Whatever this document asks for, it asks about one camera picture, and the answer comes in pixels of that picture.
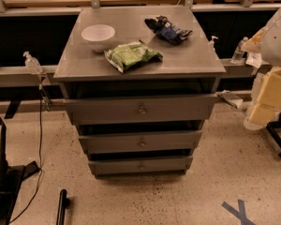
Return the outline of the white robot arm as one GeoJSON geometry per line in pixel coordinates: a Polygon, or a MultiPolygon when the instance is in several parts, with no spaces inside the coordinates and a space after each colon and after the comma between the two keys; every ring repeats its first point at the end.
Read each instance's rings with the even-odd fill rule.
{"type": "Polygon", "coordinates": [[[244,119],[245,128],[259,130],[281,111],[281,8],[242,49],[248,53],[259,53],[261,59],[272,66],[269,72],[258,75],[254,80],[252,102],[244,119]]]}

